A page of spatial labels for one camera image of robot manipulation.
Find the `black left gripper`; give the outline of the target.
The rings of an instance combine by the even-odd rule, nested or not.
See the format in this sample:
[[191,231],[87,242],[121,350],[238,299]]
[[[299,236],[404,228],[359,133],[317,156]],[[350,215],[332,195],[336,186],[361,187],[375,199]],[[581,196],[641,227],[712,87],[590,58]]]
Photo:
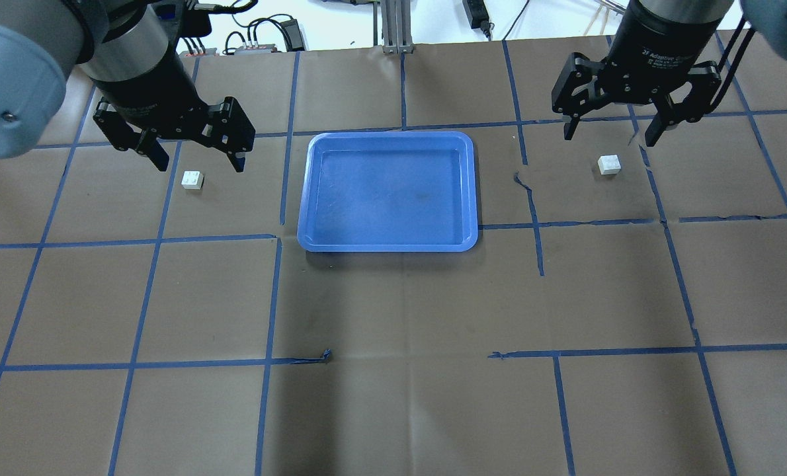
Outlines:
[[159,63],[126,81],[95,81],[104,99],[94,122],[113,147],[136,150],[161,172],[169,154],[160,138],[190,139],[226,153],[237,174],[245,170],[255,128],[233,96],[202,100],[181,63]]

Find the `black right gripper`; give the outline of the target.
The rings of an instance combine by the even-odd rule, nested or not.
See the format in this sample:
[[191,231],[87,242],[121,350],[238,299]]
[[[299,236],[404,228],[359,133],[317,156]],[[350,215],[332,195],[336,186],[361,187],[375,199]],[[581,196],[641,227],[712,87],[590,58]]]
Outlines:
[[698,62],[713,32],[705,26],[623,26],[600,61],[569,54],[552,89],[552,110],[565,122],[563,138],[572,141],[582,116],[612,103],[653,103],[647,147],[682,120],[703,115],[722,85],[716,63]]

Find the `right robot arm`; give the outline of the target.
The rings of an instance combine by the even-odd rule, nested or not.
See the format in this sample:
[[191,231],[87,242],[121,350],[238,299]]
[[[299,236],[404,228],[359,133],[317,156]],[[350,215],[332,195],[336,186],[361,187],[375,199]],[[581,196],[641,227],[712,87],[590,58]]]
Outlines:
[[630,1],[608,53],[599,62],[569,54],[552,89],[552,109],[572,139],[581,118],[609,104],[651,104],[656,114],[644,140],[653,147],[682,122],[696,123],[720,105],[756,34],[787,61],[787,1],[742,1],[740,48],[720,62],[698,62],[732,3]]

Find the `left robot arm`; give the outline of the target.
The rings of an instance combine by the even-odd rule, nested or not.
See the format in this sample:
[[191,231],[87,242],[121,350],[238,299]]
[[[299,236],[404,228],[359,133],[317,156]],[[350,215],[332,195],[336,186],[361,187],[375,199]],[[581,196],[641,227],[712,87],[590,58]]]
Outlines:
[[251,9],[197,1],[0,1],[0,159],[36,147],[79,67],[100,91],[93,120],[116,150],[166,171],[162,139],[225,153],[240,173],[255,128],[233,97],[200,99],[176,47],[210,15]]

